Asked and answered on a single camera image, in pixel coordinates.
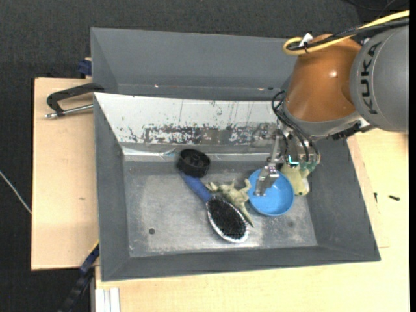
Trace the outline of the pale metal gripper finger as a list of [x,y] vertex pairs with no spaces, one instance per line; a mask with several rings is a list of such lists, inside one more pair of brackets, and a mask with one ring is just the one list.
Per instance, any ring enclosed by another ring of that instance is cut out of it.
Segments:
[[266,189],[270,188],[272,184],[272,167],[264,166],[257,171],[257,177],[255,180],[254,194],[256,196],[263,196]]
[[263,190],[271,188],[279,177],[280,173],[277,169],[268,169],[263,181]]

